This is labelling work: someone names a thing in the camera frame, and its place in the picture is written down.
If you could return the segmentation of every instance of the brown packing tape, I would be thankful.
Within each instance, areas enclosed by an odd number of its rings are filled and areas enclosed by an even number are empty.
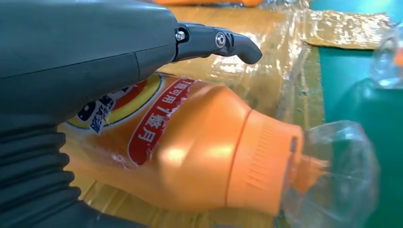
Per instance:
[[[302,39],[314,46],[375,49],[390,24],[386,14],[305,10]]]
[[[295,113],[295,94],[298,93],[297,82],[303,75],[304,63],[310,54],[310,45],[304,44],[299,54],[298,60],[294,63],[293,68],[289,74],[290,83],[282,88],[282,96],[278,103],[275,118],[282,120],[286,123],[293,123]]]
[[[304,129],[324,121],[323,94],[318,47],[311,47],[300,71],[293,98],[292,123]]]

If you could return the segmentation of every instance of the bottle label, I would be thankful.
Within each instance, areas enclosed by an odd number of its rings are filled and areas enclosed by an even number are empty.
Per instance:
[[[68,138],[66,148],[114,166],[143,165],[151,159],[167,120],[194,82],[156,73],[88,103],[60,127]]]
[[[144,115],[129,142],[128,154],[134,163],[143,165],[152,156],[169,115],[186,99],[187,88],[193,83],[193,80],[187,78],[177,80],[156,99]]]

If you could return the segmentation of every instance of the dark gray robot arm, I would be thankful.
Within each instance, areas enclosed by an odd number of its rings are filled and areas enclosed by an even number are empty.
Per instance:
[[[57,126],[164,64],[210,54],[261,57],[245,36],[135,0],[0,0],[0,227],[142,226],[78,200]]]

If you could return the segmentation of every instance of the clear plastic bottle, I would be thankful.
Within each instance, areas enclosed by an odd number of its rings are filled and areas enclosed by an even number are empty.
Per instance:
[[[388,31],[375,50],[371,78],[383,89],[403,88],[403,23]]]

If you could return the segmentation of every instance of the orange bottle cap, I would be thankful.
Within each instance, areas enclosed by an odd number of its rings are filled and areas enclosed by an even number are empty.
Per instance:
[[[299,126],[251,111],[234,156],[227,206],[277,215],[290,159],[301,157],[303,140]]]
[[[403,47],[397,50],[394,63],[398,66],[403,66]]]

